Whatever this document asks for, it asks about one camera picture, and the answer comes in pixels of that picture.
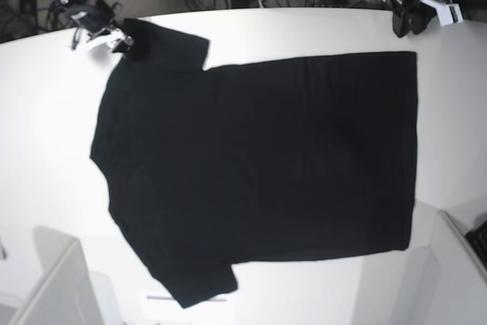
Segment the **black T-shirt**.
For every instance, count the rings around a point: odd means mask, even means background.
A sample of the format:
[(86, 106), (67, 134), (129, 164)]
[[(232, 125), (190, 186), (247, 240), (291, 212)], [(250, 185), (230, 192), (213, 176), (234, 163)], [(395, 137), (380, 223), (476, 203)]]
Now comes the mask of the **black T-shirt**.
[(123, 237), (174, 298), (233, 292), (247, 262), (405, 250), (417, 55), (204, 69), (207, 39), (136, 19), (100, 102), (91, 160)]

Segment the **black keyboard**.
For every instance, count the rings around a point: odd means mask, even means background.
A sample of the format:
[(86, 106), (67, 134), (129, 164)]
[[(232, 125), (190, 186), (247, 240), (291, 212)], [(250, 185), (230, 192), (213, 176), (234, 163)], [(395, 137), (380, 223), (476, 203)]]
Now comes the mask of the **black keyboard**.
[(469, 245), (475, 251), (481, 263), (487, 265), (487, 221), (466, 234)]

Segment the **left white partition panel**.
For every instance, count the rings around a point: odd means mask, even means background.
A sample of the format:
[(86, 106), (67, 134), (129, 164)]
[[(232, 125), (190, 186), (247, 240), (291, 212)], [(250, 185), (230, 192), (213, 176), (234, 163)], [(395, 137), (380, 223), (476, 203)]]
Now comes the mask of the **left white partition panel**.
[(43, 274), (10, 324), (104, 324), (80, 240), (45, 226), (33, 230)]

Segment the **white partition panel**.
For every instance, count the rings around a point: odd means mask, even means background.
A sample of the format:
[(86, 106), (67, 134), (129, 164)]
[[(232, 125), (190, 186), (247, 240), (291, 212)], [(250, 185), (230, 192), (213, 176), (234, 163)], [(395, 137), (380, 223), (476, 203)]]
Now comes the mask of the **white partition panel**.
[(80, 240), (45, 226), (33, 230), (43, 274), (10, 324), (104, 324)]
[(486, 270), (445, 211), (438, 213), (429, 245), (406, 261), (394, 323), (486, 323)]

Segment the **right white partition panel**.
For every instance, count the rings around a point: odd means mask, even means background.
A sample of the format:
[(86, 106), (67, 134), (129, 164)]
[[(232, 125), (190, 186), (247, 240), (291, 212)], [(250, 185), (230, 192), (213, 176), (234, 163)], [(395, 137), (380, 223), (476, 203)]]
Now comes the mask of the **right white partition panel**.
[(406, 261), (394, 323), (486, 323), (486, 270), (445, 211), (438, 213), (429, 245)]

